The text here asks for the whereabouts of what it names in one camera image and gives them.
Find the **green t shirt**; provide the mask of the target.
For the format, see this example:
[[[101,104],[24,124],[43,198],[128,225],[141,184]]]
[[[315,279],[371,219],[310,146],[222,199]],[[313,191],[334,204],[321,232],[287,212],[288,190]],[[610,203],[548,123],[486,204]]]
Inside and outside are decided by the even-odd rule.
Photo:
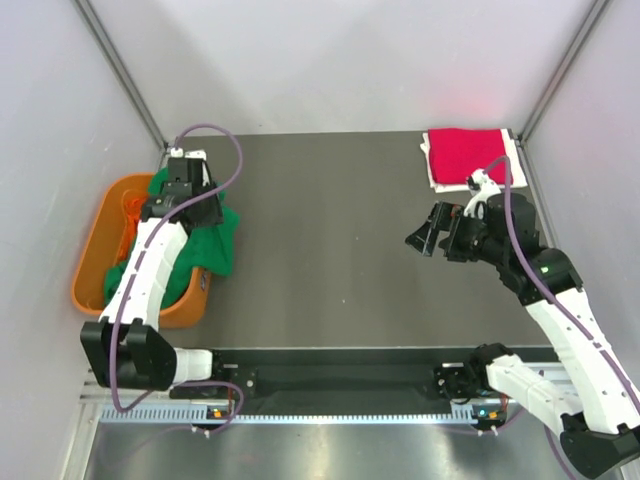
[[[145,191],[135,189],[150,195],[158,195],[163,182],[167,179],[167,168],[155,174]],[[161,308],[172,307],[186,292],[194,268],[203,268],[218,276],[229,276],[233,269],[234,234],[239,225],[240,216],[225,204],[226,192],[219,194],[224,221],[220,225],[194,228],[187,243],[178,255],[170,275]],[[132,248],[128,258],[116,263],[104,277],[103,294],[104,305],[107,306],[120,284],[126,270]]]

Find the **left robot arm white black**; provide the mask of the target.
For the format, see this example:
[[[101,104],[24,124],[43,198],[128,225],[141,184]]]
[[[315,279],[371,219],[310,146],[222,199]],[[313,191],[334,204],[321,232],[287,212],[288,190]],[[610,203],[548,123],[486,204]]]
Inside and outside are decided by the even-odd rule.
[[[105,388],[165,391],[192,382],[205,396],[226,387],[225,370],[204,349],[172,347],[159,332],[162,299],[174,264],[195,229],[223,220],[202,150],[173,150],[168,178],[141,207],[129,261],[98,320],[80,341],[97,383]]]

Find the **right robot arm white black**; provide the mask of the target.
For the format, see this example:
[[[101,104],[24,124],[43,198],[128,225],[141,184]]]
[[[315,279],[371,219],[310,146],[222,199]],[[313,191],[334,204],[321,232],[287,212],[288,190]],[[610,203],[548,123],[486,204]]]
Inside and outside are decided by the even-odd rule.
[[[569,257],[540,242],[536,209],[521,194],[490,196],[471,208],[438,201],[405,243],[430,257],[483,261],[539,325],[571,380],[565,392],[500,344],[477,347],[464,362],[470,390],[516,400],[540,420],[583,476],[596,479],[639,457],[639,390],[612,351]]]

